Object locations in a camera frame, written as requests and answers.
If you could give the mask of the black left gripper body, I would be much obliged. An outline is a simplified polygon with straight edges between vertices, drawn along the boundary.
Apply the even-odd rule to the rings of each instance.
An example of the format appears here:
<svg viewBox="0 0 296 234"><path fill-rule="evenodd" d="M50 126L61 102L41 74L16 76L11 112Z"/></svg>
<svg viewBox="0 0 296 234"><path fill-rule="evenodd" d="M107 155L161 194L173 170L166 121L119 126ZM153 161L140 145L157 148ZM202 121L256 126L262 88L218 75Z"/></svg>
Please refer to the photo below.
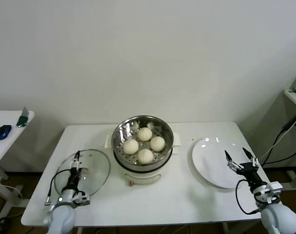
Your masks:
<svg viewBox="0 0 296 234"><path fill-rule="evenodd" d="M70 169L70 176L68 177L65 190L74 190L78 192L78 183L80 181L80 170Z"/></svg>

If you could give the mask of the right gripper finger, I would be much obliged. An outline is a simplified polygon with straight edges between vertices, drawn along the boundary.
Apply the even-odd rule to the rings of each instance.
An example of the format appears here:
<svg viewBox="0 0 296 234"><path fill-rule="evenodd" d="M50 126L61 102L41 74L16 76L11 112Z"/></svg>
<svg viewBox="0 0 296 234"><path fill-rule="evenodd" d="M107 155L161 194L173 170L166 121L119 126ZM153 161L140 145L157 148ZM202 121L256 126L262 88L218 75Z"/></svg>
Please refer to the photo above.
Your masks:
<svg viewBox="0 0 296 234"><path fill-rule="evenodd" d="M248 157L248 159L250 160L250 162L252 163L252 166L259 167L259 160L247 149L243 148L243 151L246 154L246 156Z"/></svg>
<svg viewBox="0 0 296 234"><path fill-rule="evenodd" d="M225 150L225 155L226 155L226 160L227 160L227 166L232 170L232 171L237 171L237 170L242 170L243 166L240 164L237 164L233 159L231 158L230 154Z"/></svg>

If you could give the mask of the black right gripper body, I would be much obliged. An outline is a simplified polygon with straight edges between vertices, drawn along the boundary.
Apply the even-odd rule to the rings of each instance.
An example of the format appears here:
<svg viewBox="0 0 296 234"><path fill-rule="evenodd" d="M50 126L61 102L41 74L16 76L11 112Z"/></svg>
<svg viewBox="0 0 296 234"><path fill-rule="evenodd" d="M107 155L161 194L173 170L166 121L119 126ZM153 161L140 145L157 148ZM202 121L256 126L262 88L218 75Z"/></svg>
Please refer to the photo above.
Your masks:
<svg viewBox="0 0 296 234"><path fill-rule="evenodd" d="M263 186L263 180L258 175L258 166L253 166L252 162L240 164L243 168L236 169L236 174L244 176L250 189L256 189Z"/></svg>

